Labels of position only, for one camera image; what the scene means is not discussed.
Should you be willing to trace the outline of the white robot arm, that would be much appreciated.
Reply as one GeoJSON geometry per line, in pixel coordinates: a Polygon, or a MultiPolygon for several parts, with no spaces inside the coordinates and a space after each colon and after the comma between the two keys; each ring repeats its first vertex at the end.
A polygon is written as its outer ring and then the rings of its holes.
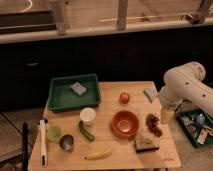
{"type": "Polygon", "coordinates": [[[169,123],[184,99],[213,117],[213,88],[203,83],[205,76],[205,68],[198,62],[174,67],[164,74],[164,86],[159,92],[162,124],[169,123]]]}

